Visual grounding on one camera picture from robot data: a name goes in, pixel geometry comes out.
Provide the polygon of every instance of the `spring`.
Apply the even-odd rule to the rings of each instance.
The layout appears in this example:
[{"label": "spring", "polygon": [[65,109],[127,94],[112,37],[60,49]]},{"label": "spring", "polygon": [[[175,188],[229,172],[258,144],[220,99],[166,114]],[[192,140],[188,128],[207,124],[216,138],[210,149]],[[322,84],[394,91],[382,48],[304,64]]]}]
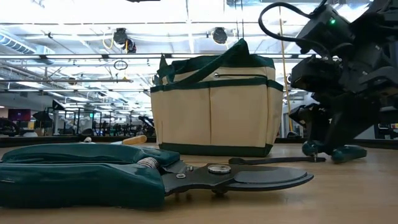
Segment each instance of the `spring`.
[{"label": "spring", "polygon": [[137,164],[142,165],[144,167],[150,167],[153,169],[157,169],[160,166],[159,162],[157,162],[157,160],[152,157],[143,158],[140,161],[138,161]]}]

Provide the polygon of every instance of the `garden tool bag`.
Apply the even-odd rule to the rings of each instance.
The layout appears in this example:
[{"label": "garden tool bag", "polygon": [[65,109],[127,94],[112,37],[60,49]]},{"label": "garden tool bag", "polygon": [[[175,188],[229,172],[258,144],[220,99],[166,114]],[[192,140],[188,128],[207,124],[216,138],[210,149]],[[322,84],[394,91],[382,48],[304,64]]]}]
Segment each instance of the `garden tool bag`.
[{"label": "garden tool bag", "polygon": [[150,89],[161,149],[206,156],[267,156],[282,115],[272,59],[241,39],[220,56],[160,65]]}]

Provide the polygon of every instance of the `wooden table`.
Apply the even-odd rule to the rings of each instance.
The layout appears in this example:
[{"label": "wooden table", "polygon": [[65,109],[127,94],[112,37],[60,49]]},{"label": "wooden table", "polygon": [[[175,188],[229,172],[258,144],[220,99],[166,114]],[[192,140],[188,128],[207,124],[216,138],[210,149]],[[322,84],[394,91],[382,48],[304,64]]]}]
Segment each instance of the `wooden table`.
[{"label": "wooden table", "polygon": [[[0,149],[0,155],[10,149]],[[279,144],[272,157],[301,156],[300,145]],[[194,166],[225,163],[228,157],[182,156]],[[228,192],[215,198],[191,190],[166,198],[161,211],[123,208],[0,209],[0,223],[397,223],[398,151],[369,149],[368,157],[346,164],[297,162],[273,166],[305,169],[307,184],[273,192]]]}]

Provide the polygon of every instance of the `green bag handle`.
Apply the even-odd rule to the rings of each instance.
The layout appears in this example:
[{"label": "green bag handle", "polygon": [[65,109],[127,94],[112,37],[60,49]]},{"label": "green bag handle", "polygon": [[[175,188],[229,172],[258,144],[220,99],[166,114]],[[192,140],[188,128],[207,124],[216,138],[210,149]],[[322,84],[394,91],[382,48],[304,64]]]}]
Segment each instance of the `green bag handle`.
[{"label": "green bag handle", "polygon": [[[211,61],[209,64],[204,66],[203,68],[199,69],[197,72],[194,74],[190,75],[187,78],[184,78],[183,80],[180,80],[178,82],[173,82],[173,80],[170,84],[171,85],[176,85],[176,86],[185,86],[185,85],[190,85],[194,84],[197,82],[202,81],[204,78],[206,78],[209,74],[214,72],[217,68],[220,68],[222,64],[224,64],[225,61],[237,57],[236,60],[239,59],[244,59],[248,58],[250,56],[249,54],[249,47],[248,43],[244,39],[240,39],[236,44],[234,44],[230,49],[228,49],[225,53]],[[165,73],[168,73],[169,75],[175,74],[175,70],[173,66],[169,66],[165,68],[167,70],[163,71]]]}]

